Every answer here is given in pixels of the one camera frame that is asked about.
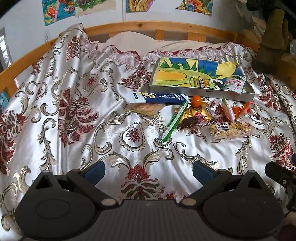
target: orange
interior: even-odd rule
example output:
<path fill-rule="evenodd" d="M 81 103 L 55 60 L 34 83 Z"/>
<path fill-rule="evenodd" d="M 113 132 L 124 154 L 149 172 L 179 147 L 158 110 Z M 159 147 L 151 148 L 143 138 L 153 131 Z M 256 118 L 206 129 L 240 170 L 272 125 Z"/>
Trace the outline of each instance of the orange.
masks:
<path fill-rule="evenodd" d="M 199 95 L 195 95 L 191 98 L 191 106 L 193 108 L 198 108 L 202 104 L 202 98 Z"/>

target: crayon drawing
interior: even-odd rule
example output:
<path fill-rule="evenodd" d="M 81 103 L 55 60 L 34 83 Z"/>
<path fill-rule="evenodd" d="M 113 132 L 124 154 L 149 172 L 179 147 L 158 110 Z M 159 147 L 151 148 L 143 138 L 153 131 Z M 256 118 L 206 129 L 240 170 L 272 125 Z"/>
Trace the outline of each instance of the crayon drawing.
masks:
<path fill-rule="evenodd" d="M 182 0 L 176 9 L 212 15 L 213 0 Z"/>
<path fill-rule="evenodd" d="M 116 0 L 75 0 L 76 16 L 116 9 Z"/>
<path fill-rule="evenodd" d="M 126 0 L 126 12 L 147 12 L 155 0 Z"/>
<path fill-rule="evenodd" d="M 153 85 L 221 89 L 232 74 L 243 76 L 236 62 L 161 58 Z"/>
<path fill-rule="evenodd" d="M 42 0 L 45 26 L 75 15 L 74 0 Z"/>

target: blue package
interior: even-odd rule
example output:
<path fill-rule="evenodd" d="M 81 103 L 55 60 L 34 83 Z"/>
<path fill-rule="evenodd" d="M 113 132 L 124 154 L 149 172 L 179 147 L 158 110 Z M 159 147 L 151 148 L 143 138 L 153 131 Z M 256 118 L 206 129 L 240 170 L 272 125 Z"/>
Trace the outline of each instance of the blue package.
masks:
<path fill-rule="evenodd" d="M 184 94 L 159 94 L 151 92 L 134 92 L 129 96 L 130 103 L 164 103 L 164 104 L 182 104 L 184 101 L 190 103 Z"/>

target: bed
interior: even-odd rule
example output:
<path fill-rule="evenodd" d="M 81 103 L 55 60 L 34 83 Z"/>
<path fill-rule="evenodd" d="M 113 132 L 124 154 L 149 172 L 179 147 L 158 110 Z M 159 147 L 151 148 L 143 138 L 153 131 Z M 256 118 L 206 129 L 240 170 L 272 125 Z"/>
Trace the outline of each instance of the bed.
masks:
<path fill-rule="evenodd" d="M 132 32 L 141 30 L 155 31 L 155 39 Z M 187 40 L 163 41 L 166 31 L 187 32 Z M 110 36 L 106 43 L 89 40 L 105 33 Z M 226 43 L 208 43 L 207 36 Z M 256 170 L 284 208 L 285 190 L 265 176 L 264 167 L 275 161 L 296 171 L 291 160 L 296 94 L 277 77 L 253 71 L 258 47 L 241 34 L 184 23 L 127 22 L 87 29 L 77 24 L 12 64 L 0 74 L 0 91 L 10 96 L 0 120 L 1 240 L 21 238 L 15 208 L 40 171 L 65 174 L 98 160 L 105 163 L 106 174 L 97 187 L 119 202 L 179 202 L 201 187 L 192 175 L 192 164 L 201 161 L 233 174 Z M 176 106 L 166 106 L 153 118 L 125 111 L 127 95 L 149 90 L 160 57 L 236 61 L 255 91 L 247 118 L 256 134 L 207 143 L 198 128 L 185 129 L 162 143 L 159 136 Z M 14 78 L 31 64 L 32 74 L 16 89 Z"/>

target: floral patterned bedspread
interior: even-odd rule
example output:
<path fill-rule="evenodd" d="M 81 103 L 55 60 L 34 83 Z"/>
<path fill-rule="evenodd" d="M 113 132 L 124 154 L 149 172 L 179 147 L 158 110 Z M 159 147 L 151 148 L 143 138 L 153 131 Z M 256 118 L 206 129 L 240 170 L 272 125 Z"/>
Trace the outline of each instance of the floral patterned bedspread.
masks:
<path fill-rule="evenodd" d="M 119 201 L 180 201 L 201 187 L 192 174 L 193 162 L 200 160 L 233 174 L 256 170 L 284 206 L 284 189 L 265 176 L 264 167 L 275 161 L 296 171 L 291 162 L 296 95 L 275 77 L 254 73 L 253 55 L 249 48 L 228 43 L 219 49 L 155 50 L 140 58 L 113 45 L 100 52 L 81 24 L 69 28 L 38 61 L 1 116 L 1 240 L 20 238 L 15 208 L 40 171 L 63 174 L 98 160 L 105 163 L 106 174 L 97 187 Z M 124 109 L 127 95 L 148 91 L 160 57 L 236 61 L 256 93 L 247 118 L 257 134 L 207 143 L 199 129 L 190 129 L 160 142 L 175 106 L 166 106 L 154 118 Z"/>

